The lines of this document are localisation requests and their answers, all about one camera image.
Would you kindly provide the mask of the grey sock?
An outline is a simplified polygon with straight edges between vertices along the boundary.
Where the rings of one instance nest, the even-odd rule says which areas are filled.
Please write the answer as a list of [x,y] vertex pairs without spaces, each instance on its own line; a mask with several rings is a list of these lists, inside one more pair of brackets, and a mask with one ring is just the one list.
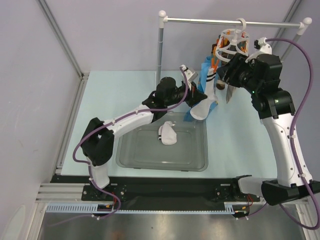
[[225,100],[226,100],[226,103],[228,104],[235,92],[237,88],[232,86],[232,85],[228,85],[227,86],[227,90],[226,90],[226,95],[225,95]]

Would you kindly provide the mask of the white round peg hanger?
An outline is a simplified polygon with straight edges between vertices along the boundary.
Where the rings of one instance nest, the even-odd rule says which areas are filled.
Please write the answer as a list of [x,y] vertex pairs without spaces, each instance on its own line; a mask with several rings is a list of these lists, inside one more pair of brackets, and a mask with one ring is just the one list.
[[213,51],[219,60],[228,63],[235,54],[249,55],[250,35],[246,32],[247,22],[238,18],[241,28],[229,28],[221,32],[217,46]]

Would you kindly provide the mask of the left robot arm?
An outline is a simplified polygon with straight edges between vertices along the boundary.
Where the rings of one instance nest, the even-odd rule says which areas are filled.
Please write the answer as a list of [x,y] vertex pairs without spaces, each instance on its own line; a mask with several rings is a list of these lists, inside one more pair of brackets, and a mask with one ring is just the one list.
[[94,181],[92,194],[99,200],[105,200],[110,195],[107,162],[113,155],[115,139],[159,120],[168,112],[170,106],[185,102],[189,107],[193,107],[207,97],[198,90],[194,82],[190,86],[183,82],[177,87],[175,79],[164,77],[156,90],[132,112],[107,121],[97,117],[90,120],[80,147],[89,161],[89,175]]

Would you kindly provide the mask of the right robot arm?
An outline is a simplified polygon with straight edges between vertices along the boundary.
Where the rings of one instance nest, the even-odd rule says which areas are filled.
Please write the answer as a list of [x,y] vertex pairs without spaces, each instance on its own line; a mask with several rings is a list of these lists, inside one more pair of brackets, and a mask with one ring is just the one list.
[[230,86],[246,89],[259,119],[267,130],[276,160],[276,179],[241,177],[230,188],[231,196],[242,201],[257,190],[271,205],[279,205],[320,192],[320,183],[304,163],[296,128],[292,126],[295,106],[292,96],[279,87],[282,71],[280,58],[260,54],[254,59],[237,53],[217,74]]

